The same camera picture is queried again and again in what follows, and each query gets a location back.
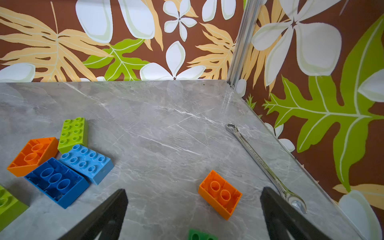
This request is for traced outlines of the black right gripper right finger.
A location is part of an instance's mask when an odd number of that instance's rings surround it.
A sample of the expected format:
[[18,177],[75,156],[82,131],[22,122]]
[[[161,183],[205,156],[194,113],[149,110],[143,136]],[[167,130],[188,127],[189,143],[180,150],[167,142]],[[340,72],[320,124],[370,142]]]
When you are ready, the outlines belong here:
[[260,200],[271,240],[289,240],[290,238],[295,240],[329,239],[273,189],[263,188]]

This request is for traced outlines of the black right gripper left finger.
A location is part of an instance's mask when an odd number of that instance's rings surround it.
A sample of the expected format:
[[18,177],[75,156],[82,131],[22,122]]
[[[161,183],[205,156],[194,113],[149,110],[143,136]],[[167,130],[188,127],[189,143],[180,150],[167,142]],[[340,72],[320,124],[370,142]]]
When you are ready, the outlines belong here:
[[116,190],[109,198],[81,220],[61,240],[117,240],[129,200],[124,189]]

